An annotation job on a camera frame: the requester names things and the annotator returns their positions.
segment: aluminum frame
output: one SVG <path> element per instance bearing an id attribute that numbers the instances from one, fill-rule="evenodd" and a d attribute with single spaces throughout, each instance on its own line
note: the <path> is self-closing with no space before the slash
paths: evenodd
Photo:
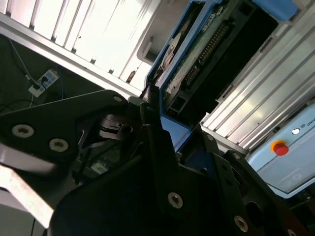
<path id="1" fill-rule="evenodd" d="M 201 123 L 247 150 L 315 95 L 315 4 L 271 37 L 236 78 L 234 90 Z"/>

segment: red button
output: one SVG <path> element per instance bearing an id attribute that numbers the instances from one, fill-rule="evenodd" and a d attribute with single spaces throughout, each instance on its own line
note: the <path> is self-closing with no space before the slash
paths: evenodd
<path id="1" fill-rule="evenodd" d="M 279 143 L 274 146 L 274 152 L 278 156 L 284 156 L 289 152 L 289 147 L 284 143 Z"/>

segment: light blue control box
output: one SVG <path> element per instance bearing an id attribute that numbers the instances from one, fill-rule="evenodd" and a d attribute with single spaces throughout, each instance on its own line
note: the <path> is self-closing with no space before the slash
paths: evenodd
<path id="1" fill-rule="evenodd" d="M 277 156 L 270 146 L 277 140 L 289 147 Z M 315 104 L 305 108 L 248 159 L 270 188 L 290 198 L 315 182 Z"/>

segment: blue casing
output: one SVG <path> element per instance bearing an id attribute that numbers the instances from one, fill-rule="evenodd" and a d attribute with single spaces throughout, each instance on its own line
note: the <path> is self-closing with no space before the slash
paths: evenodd
<path id="1" fill-rule="evenodd" d="M 288 21 L 297 12 L 298 7 L 292 0 L 252 0 L 279 21 Z"/>
<path id="2" fill-rule="evenodd" d="M 270 146 L 283 140 L 288 154 L 277 156 Z M 283 198 L 290 198 L 315 182 L 315 104 L 304 109 L 248 159 L 249 164 Z"/>
<path id="3" fill-rule="evenodd" d="M 146 83 L 149 83 L 148 78 L 154 74 L 155 70 L 159 67 L 158 62 L 163 58 L 165 55 L 167 48 L 169 46 L 169 43 L 172 38 L 174 38 L 177 34 L 177 31 L 179 30 L 179 27 L 181 25 L 181 22 L 183 21 L 185 14 L 187 13 L 189 7 L 194 2 L 194 0 L 191 0 L 189 4 L 186 7 L 186 10 L 184 11 L 180 21 L 178 22 L 177 26 L 175 27 L 175 30 L 173 31 L 172 35 L 164 45 L 163 49 L 159 53 L 156 61 L 154 62 L 151 70 L 149 71 L 147 75 L 147 81 Z M 156 85 L 160 88 L 161 91 L 165 89 L 165 86 L 167 82 L 171 79 L 173 73 L 175 72 L 177 66 L 180 64 L 182 59 L 184 58 L 184 55 L 188 51 L 190 45 L 193 43 L 193 41 L 196 39 L 197 35 L 199 34 L 200 30 L 202 29 L 203 25 L 207 21 L 208 17 L 213 11 L 214 6 L 217 3 L 221 3 L 222 0 L 198 0 L 197 2 L 204 2 L 204 6 L 199 13 L 197 19 L 195 20 L 194 24 L 192 25 L 190 31 L 188 32 L 187 36 L 185 37 L 184 41 L 182 42 L 180 48 L 178 49 L 176 55 L 174 56 L 168 70 L 165 72 L 163 76 L 163 80 L 159 81 Z M 265 9 L 270 14 L 274 15 L 276 18 L 279 17 L 280 20 L 286 20 L 289 15 L 294 15 L 296 10 L 294 10 L 294 6 L 291 0 L 281 0 L 281 1 L 275 1 L 275 0 L 256 0 L 257 4 L 260 5 L 263 9 Z M 161 111 L 161 121 L 163 127 L 170 132 L 172 136 L 172 141 L 175 150 L 177 151 L 180 146 L 185 142 L 185 140 L 190 136 L 191 129 L 187 126 L 184 126 L 173 119 L 169 118 L 165 114 L 163 114 L 163 92 L 160 93 L 160 111 Z"/>

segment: hole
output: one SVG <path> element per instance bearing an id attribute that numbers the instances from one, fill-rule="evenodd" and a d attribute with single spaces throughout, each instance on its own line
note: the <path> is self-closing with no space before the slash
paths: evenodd
<path id="1" fill-rule="evenodd" d="M 172 200 L 178 205 L 178 203 L 179 203 L 178 197 L 173 196 L 173 197 L 172 197 Z"/>
<path id="2" fill-rule="evenodd" d="M 240 224 L 240 226 L 242 226 L 243 228 L 245 227 L 245 224 L 242 220 L 238 220 L 238 223 Z"/>
<path id="3" fill-rule="evenodd" d="M 175 101 L 173 102 L 173 104 L 171 105 L 171 108 L 173 108 L 176 111 L 180 111 L 185 103 L 186 103 L 185 99 L 181 97 L 177 97 Z"/>
<path id="4" fill-rule="evenodd" d="M 64 147 L 62 142 L 55 142 L 55 146 L 59 147 L 59 148 L 63 148 Z"/>
<path id="5" fill-rule="evenodd" d="M 130 126 L 123 127 L 122 133 L 123 134 L 129 134 L 132 132 L 132 128 Z"/>
<path id="6" fill-rule="evenodd" d="M 232 182 L 231 181 L 226 179 L 225 182 L 227 183 L 227 185 L 232 186 Z"/>
<path id="7" fill-rule="evenodd" d="M 255 225 L 255 227 L 259 228 L 263 225 L 263 213 L 257 203 L 249 202 L 245 206 L 248 218 Z"/>
<path id="8" fill-rule="evenodd" d="M 251 11 L 252 11 L 252 6 L 250 6 L 247 3 L 243 2 L 238 9 L 244 15 L 248 16 L 251 13 Z"/>
<path id="9" fill-rule="evenodd" d="M 28 134 L 28 133 L 29 133 L 29 130 L 26 129 L 26 128 L 19 128 L 19 129 L 18 129 L 18 132 L 19 132 L 19 133 L 22 133 L 22 134 Z"/>

